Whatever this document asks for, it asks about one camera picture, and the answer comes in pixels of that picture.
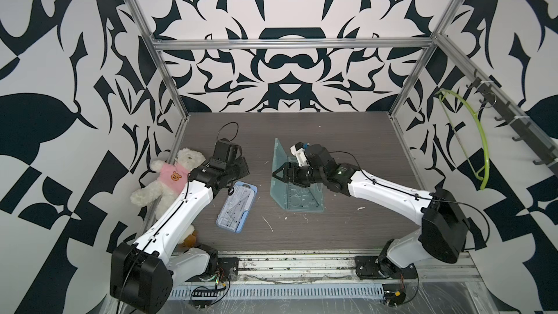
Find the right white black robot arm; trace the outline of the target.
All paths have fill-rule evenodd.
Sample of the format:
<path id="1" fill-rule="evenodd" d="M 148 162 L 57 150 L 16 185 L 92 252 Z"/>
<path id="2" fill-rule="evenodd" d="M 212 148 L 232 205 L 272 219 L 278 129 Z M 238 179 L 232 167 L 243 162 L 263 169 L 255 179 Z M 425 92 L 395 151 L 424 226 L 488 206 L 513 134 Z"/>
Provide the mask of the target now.
<path id="1" fill-rule="evenodd" d="M 337 162 L 318 144 L 298 142 L 291 153 L 295 160 L 274 169 L 276 180 L 301 188 L 321 184 L 334 193 L 383 206 L 417 225 L 416 231 L 385 244 L 370 277 L 393 279 L 428 259 L 454 264 L 464 251 L 469 222 L 447 190 L 429 192 L 398 185 L 368 173 L 357 162 Z"/>

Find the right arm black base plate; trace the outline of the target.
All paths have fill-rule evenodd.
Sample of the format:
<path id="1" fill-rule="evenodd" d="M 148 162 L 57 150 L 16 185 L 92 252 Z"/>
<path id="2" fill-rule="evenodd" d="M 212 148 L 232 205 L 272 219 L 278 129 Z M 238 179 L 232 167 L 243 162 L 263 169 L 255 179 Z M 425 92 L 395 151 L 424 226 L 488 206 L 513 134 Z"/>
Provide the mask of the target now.
<path id="1" fill-rule="evenodd" d="M 399 268 L 386 257 L 380 256 L 356 256 L 355 273 L 359 279 L 367 280 L 416 280 L 419 277 L 414 264 Z"/>

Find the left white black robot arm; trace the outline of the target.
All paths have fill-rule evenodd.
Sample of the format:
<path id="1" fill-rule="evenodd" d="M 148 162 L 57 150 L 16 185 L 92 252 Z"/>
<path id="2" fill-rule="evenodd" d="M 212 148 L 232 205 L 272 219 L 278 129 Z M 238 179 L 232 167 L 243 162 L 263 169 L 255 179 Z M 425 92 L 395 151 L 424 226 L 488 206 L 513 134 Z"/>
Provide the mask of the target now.
<path id="1" fill-rule="evenodd" d="M 213 155 L 190 171 L 184 189 L 162 217 L 133 244 L 122 243 L 113 251 L 110 296 L 142 313 L 157 313 L 176 286 L 214 273 L 217 253 L 211 247 L 172 253 L 217 194 L 232 190 L 248 174 L 241 146 L 225 138 L 216 141 Z"/>

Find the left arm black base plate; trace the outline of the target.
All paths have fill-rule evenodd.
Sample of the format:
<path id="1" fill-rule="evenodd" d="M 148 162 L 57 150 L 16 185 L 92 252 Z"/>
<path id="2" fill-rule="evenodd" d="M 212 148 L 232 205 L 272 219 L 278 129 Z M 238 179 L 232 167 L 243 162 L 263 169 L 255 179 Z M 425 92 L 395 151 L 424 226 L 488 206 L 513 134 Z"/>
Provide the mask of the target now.
<path id="1" fill-rule="evenodd" d="M 240 269 L 238 257 L 218 257 L 211 259 L 205 273 L 194 276 L 190 281 L 210 281 L 217 277 L 222 280 L 234 281 Z"/>

